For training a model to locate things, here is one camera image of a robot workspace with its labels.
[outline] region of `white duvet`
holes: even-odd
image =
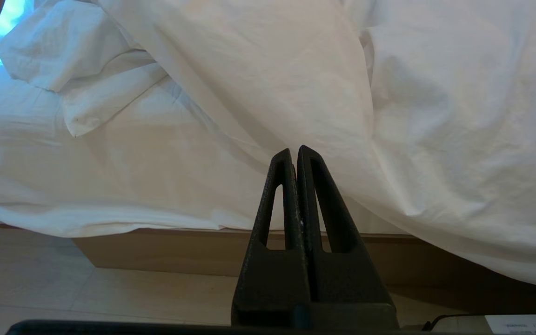
[[[536,284],[536,1],[97,3],[128,46],[113,57],[147,53],[246,157],[306,144],[363,207]],[[113,107],[65,108],[66,127],[94,136]]]

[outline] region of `black clamp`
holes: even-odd
[[[286,250],[268,250],[276,188],[283,186]],[[322,248],[320,204],[332,252]],[[398,329],[396,308],[322,157],[289,149],[270,163],[234,293],[232,326]]]

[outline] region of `beige tile floor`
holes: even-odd
[[[227,276],[96,269],[69,239],[0,229],[0,334],[27,319],[227,325],[236,282]],[[462,312],[392,295],[401,325],[409,328]]]

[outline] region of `blue light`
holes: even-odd
[[[31,13],[32,7],[33,0],[6,0],[0,14],[0,38],[6,36],[25,15]]]

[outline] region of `bed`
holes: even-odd
[[[0,222],[249,229],[306,144],[362,233],[536,284],[536,2],[48,1],[0,55]]]

